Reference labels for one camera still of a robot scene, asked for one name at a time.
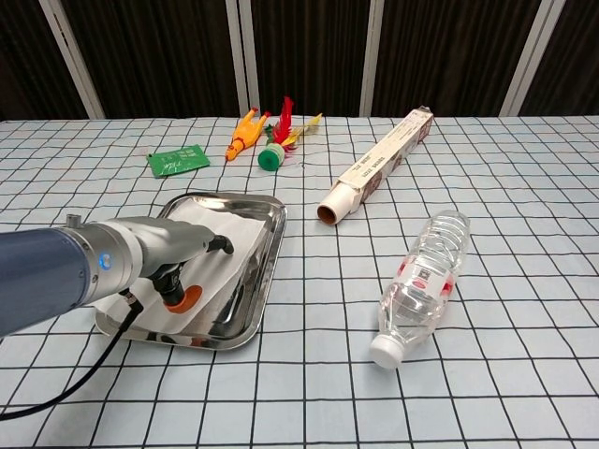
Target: table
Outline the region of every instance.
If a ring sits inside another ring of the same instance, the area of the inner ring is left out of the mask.
[[[251,342],[214,354],[123,340],[65,403],[0,423],[0,445],[596,447],[599,117],[437,118],[366,207],[319,223],[331,182],[398,122],[326,118],[276,175],[256,150],[225,166],[236,119],[0,123],[1,231],[155,215],[197,190],[275,195],[289,213]],[[187,144],[212,165],[153,178],[144,154]],[[448,208],[472,220],[457,292],[433,338],[379,369],[381,291]],[[107,341],[89,307],[5,339],[0,406],[55,396]]]

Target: cardboard tube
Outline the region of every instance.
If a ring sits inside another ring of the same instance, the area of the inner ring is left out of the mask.
[[[318,205],[318,218],[327,225],[336,225],[352,210],[358,195],[349,185],[338,183]]]
[[[358,210],[360,202],[366,201],[417,143],[429,134],[431,122],[429,109],[410,112],[339,177],[318,205],[318,218],[327,225],[336,225],[345,215]]]

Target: bottle cap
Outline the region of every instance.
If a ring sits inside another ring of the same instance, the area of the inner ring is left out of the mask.
[[[396,369],[403,361],[405,347],[389,335],[379,334],[371,343],[371,357],[380,367]]]

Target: rubber chicken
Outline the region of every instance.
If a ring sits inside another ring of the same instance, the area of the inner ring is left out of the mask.
[[[235,159],[240,152],[254,145],[260,137],[262,126],[264,126],[266,119],[270,117],[270,112],[264,112],[264,115],[260,117],[260,120],[254,123],[252,122],[252,118],[257,111],[258,108],[251,108],[250,111],[245,114],[245,117],[241,119],[237,128],[235,128],[231,144],[226,149],[227,161]]]

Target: red feather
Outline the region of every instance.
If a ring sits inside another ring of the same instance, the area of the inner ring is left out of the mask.
[[[281,116],[279,122],[274,125],[272,129],[272,136],[274,137],[275,143],[283,143],[291,133],[291,108],[293,107],[293,100],[288,96],[285,97],[283,107],[281,108]]]

